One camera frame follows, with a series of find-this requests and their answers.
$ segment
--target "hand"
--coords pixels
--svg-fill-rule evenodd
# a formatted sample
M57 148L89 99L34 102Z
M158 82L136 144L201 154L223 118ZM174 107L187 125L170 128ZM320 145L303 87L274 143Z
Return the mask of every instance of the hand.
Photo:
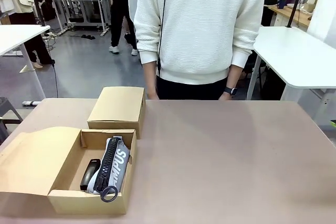
M159 100L160 99L156 92L148 93L148 98L149 100Z
M220 101L231 101L232 97L229 93L224 92L222 96L219 98Z

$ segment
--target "zipper pull ring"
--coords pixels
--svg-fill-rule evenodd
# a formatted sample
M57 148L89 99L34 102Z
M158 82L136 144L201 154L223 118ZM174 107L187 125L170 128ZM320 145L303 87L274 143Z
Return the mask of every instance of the zipper pull ring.
M105 197L109 194L110 190L114 190L114 196L112 199L105 199ZM114 201L118 196L118 190L115 186L108 186L106 187L100 194L100 199L106 203Z

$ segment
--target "black cord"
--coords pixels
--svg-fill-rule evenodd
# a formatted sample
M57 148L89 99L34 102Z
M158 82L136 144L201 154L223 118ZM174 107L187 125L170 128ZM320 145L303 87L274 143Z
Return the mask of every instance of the black cord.
M162 12L162 20L161 20L161 35L160 35L160 46L159 46L159 52L157 54L157 71L159 72L159 77L160 77L160 72L161 72L161 61L160 61L160 52L161 52L161 44L162 44L162 31L163 31L163 21L164 21L164 9L166 7L166 0L163 1L163 12Z
M47 40L47 43L48 43L49 56L51 57L50 49L49 49L49 40ZM55 84L56 84L56 94L57 94L56 97L58 98L58 87L57 87L57 76L56 76L55 64L52 63L51 65L52 65L52 68L54 69L54 73L55 73Z

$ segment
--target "open cardboard box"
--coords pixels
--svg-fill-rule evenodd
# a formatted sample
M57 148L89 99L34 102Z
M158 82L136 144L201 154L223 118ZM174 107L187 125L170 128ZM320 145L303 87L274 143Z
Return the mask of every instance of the open cardboard box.
M136 129L141 137L146 107L145 89L138 87L103 88L89 118L90 129Z
M105 203L100 195L80 191L79 185L90 160L102 159L106 140L116 135L131 153L121 191L115 201ZM126 214L136 139L135 130L53 127L21 133L0 153L0 192L46 196L59 214Z

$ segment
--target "beige tabletop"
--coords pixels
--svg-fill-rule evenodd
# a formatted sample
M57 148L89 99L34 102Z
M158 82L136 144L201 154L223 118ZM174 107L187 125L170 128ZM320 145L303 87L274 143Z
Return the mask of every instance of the beige tabletop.
M293 11L293 9L289 8L288 6L285 6L283 9L278 9L277 6L269 6L268 8L271 9L273 12L276 12L277 14L285 16L288 19L290 18L290 15ZM300 12L300 15L299 15L299 11L296 10L293 20L296 23L299 21L299 25L305 26L306 28L308 28L310 24L310 20L309 20L310 17L311 17L310 15L304 12Z
M85 128L94 103L46 99L4 144ZM44 197L1 195L0 222L326 224L336 221L335 187L336 151L297 104L148 101L125 216L57 216Z

